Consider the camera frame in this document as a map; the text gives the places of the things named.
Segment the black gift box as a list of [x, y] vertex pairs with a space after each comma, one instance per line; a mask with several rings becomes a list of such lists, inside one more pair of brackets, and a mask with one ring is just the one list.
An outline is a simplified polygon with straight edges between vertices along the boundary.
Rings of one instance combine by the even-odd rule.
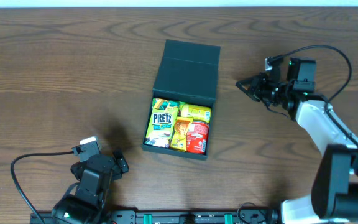
[[152, 97], [214, 109], [221, 48], [167, 39]]

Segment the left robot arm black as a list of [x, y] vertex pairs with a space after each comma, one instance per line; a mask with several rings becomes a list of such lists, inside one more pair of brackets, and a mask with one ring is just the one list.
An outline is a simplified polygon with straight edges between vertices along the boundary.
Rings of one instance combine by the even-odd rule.
[[69, 187], [52, 210], [54, 223], [100, 223], [110, 185], [129, 171], [120, 150], [111, 156], [94, 154], [71, 166], [78, 183]]

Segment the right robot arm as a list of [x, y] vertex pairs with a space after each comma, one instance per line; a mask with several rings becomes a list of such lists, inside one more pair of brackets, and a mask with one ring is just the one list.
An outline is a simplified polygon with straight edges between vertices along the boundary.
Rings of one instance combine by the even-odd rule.
[[236, 87], [266, 108], [282, 106], [322, 155], [311, 194], [281, 204], [282, 223], [358, 221], [358, 137], [335, 114], [329, 100], [315, 93], [315, 60], [294, 58], [285, 82], [282, 57], [265, 59], [265, 71]]

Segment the red Pringles can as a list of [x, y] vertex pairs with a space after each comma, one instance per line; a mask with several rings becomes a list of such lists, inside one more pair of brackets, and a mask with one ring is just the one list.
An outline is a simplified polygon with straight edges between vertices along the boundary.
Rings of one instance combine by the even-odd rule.
[[205, 154], [208, 141], [209, 124], [193, 121], [186, 136], [186, 151], [194, 154]]

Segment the yellow orange snack packet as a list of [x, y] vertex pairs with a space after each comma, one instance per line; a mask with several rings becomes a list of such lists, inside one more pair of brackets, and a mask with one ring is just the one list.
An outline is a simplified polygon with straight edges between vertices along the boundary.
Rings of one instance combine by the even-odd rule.
[[187, 133], [193, 118], [177, 117], [174, 125], [170, 148], [178, 151], [187, 151]]

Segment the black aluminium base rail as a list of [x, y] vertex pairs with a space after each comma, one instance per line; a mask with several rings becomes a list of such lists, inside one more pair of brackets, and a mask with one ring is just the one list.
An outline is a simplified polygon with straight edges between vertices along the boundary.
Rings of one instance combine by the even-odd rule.
[[278, 210], [250, 209], [239, 211], [182, 211], [182, 212], [136, 212], [116, 210], [102, 214], [97, 223], [116, 224], [181, 224], [181, 223], [281, 223]]

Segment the yellow snack can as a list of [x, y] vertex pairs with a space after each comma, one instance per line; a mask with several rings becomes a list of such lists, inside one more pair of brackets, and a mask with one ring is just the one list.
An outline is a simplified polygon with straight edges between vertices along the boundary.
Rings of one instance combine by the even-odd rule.
[[180, 116], [209, 124], [211, 121], [211, 108], [186, 103], [180, 110]]

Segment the Pretz snack box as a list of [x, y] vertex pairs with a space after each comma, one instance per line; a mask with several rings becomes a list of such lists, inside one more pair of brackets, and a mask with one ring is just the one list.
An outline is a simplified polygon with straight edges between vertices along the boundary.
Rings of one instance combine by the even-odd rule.
[[169, 148], [178, 115], [179, 102], [154, 98], [151, 109], [149, 125], [145, 134], [145, 144]]

